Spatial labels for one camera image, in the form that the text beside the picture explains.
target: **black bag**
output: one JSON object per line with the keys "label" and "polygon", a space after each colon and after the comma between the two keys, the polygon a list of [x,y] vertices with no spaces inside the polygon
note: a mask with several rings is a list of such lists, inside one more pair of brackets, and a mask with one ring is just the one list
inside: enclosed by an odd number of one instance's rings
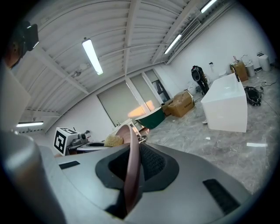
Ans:
{"label": "black bag", "polygon": [[261,105],[262,94],[256,88],[251,86],[244,87],[247,102],[253,106]]}

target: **ceiling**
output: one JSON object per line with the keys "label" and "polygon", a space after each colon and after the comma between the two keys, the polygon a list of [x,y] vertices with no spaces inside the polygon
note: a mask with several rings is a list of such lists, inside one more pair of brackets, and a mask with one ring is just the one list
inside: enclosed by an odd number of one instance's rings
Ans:
{"label": "ceiling", "polygon": [[[167,62],[164,51],[194,19],[207,20],[208,0],[51,0],[27,16],[40,43],[12,70],[31,95],[21,122],[44,121],[46,132],[85,96],[131,72]],[[90,38],[104,71],[97,75],[83,47]]]}

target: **marble floor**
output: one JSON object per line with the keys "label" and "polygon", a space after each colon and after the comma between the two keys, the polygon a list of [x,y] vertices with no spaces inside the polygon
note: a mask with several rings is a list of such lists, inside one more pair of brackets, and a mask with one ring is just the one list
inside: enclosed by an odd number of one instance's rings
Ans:
{"label": "marble floor", "polygon": [[[168,116],[159,126],[147,130],[147,142],[167,146],[205,158],[239,180],[251,193],[263,186],[278,159],[277,135],[280,114],[280,70],[260,71],[244,86],[264,86],[262,104],[248,104],[246,133],[211,130],[202,124],[205,115],[201,99],[183,117]],[[247,143],[267,144],[251,147]]]}

